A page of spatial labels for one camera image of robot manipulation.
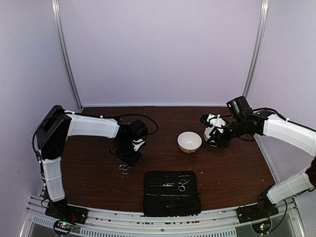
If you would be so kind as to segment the silver thinning scissors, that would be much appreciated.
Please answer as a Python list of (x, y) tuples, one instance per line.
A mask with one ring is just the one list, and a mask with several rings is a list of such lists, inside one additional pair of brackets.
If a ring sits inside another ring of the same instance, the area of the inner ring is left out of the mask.
[(119, 170), (121, 171), (121, 177), (123, 178), (125, 175), (129, 174), (130, 166), (128, 164), (121, 164), (119, 167)]

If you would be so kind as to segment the black zippered tool case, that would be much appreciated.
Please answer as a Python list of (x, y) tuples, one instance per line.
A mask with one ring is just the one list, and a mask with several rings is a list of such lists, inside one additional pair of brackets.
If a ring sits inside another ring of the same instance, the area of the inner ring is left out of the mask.
[[(190, 180), (186, 190), (177, 187), (150, 188), (150, 184)], [(150, 171), (144, 176), (143, 213), (147, 217), (190, 216), (201, 213), (197, 177), (192, 171)]]

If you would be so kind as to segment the silver hair scissors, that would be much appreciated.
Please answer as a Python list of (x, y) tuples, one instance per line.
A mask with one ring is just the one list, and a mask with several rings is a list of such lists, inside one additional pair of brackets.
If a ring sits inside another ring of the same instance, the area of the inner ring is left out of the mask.
[(186, 190), (186, 185), (190, 183), (190, 180), (181, 179), (176, 183), (161, 183), (161, 184), (150, 184), (150, 188), (160, 188), (160, 187), (177, 187), (180, 192)]

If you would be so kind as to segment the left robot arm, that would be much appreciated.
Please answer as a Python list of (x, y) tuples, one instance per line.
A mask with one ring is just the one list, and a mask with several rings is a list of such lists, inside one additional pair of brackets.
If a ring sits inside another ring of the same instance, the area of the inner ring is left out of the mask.
[(137, 119), (125, 122), (121, 116), (90, 116), (67, 111), (60, 105), (51, 108), (33, 134), (33, 149), (40, 164), (41, 177), (48, 191), (50, 207), (60, 219), (71, 215), (62, 182), (61, 161), (71, 139), (92, 138), (112, 141), (110, 154), (128, 166), (142, 156), (149, 131)]

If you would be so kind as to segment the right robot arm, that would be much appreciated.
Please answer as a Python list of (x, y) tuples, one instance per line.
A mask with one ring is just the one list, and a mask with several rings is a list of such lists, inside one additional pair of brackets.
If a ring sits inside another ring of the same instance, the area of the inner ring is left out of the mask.
[[(207, 145), (216, 148), (227, 148), (234, 138), (243, 135), (261, 135), (281, 140), (309, 154), (316, 156), (316, 131), (312, 128), (293, 122), (274, 109), (252, 109), (244, 96), (227, 102), (230, 117), (221, 114), (205, 114), (200, 122), (206, 125), (204, 139)], [(253, 207), (253, 214), (258, 218), (265, 217), (278, 202), (316, 188), (316, 162), (313, 160), (297, 174), (281, 183), (264, 190)]]

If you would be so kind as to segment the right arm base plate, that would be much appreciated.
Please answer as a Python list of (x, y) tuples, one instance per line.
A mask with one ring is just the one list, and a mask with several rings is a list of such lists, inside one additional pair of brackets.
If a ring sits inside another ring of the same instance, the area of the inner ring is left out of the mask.
[(261, 210), (257, 204), (241, 206), (236, 209), (236, 212), (240, 224), (265, 219), (279, 213), (278, 208), (275, 206), (269, 208), (268, 210)]

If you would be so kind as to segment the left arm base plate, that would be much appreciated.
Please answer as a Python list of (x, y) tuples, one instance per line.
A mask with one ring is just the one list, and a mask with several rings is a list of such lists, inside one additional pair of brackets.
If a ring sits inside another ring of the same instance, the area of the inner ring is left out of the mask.
[(85, 224), (88, 210), (86, 208), (68, 206), (65, 210), (56, 211), (54, 207), (49, 206), (46, 208), (45, 215), (55, 219), (65, 220), (72, 224)]

